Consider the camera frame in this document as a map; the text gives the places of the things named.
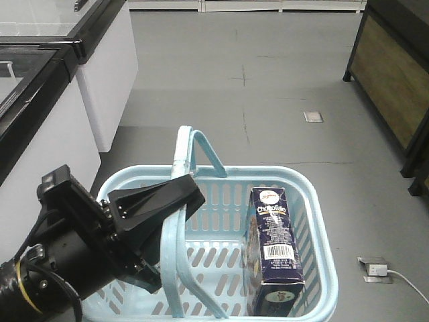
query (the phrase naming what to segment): basket handle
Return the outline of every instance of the basket handle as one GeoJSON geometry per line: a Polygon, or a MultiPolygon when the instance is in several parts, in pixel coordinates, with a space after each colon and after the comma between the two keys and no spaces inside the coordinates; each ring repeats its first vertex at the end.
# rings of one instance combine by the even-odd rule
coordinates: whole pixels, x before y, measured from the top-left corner
{"type": "MultiPolygon", "coordinates": [[[[196,171],[194,153],[194,140],[196,140],[208,159],[212,162],[217,176],[227,177],[227,172],[219,160],[206,136],[190,126],[181,126],[178,132],[172,178],[177,178],[191,171],[196,171]]],[[[178,291],[176,275],[183,285],[198,297],[213,315],[217,318],[227,317],[223,308],[203,290],[195,280],[189,266],[185,246],[186,206],[164,220],[161,236],[161,277],[162,286],[172,310],[173,317],[184,317],[182,301],[178,291]]]]}

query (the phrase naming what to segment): yellow ring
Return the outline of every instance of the yellow ring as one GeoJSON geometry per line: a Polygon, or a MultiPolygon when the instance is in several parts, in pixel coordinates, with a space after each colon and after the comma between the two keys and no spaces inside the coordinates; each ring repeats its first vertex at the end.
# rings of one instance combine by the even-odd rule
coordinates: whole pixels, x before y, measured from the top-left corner
{"type": "Polygon", "coordinates": [[[30,299],[30,297],[28,296],[27,292],[25,291],[24,285],[22,284],[22,279],[21,279],[21,261],[19,261],[18,263],[16,263],[16,276],[18,277],[18,285],[19,285],[19,289],[21,290],[22,296],[24,297],[24,299],[27,301],[28,304],[30,304],[30,306],[38,313],[43,314],[38,307],[32,302],[32,300],[30,299]]]}

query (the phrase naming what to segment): light blue basket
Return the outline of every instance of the light blue basket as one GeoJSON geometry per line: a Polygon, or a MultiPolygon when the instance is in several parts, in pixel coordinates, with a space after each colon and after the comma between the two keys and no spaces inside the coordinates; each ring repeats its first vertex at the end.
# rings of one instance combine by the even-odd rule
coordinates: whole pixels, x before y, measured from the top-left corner
{"type": "Polygon", "coordinates": [[[185,223],[182,208],[164,221],[161,240],[163,287],[155,294],[113,281],[83,302],[94,322],[328,321],[338,298],[338,280],[314,187],[300,173],[281,166],[223,167],[200,131],[179,129],[173,166],[131,166],[112,175],[98,200],[191,173],[206,203],[185,223]],[[196,166],[197,141],[214,166],[196,166]],[[284,187],[306,284],[288,317],[248,317],[241,250],[250,189],[284,187]]]}

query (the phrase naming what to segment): wooden cabinet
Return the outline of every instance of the wooden cabinet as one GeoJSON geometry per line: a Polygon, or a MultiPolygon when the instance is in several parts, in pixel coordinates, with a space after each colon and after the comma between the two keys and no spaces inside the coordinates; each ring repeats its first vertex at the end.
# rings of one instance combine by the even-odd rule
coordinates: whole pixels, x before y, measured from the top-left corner
{"type": "Polygon", "coordinates": [[[429,157],[429,5],[370,0],[344,76],[351,76],[413,176],[429,157]]]}

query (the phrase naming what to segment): power outlet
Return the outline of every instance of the power outlet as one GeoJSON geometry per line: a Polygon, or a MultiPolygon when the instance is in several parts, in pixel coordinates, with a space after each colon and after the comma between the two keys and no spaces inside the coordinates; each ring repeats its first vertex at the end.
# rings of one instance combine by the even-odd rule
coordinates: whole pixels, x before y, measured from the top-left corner
{"type": "Polygon", "coordinates": [[[387,276],[387,264],[366,264],[368,276],[387,276]]]}
{"type": "Polygon", "coordinates": [[[387,275],[387,262],[382,257],[358,257],[357,260],[365,269],[363,279],[367,283],[392,283],[387,275]]]}

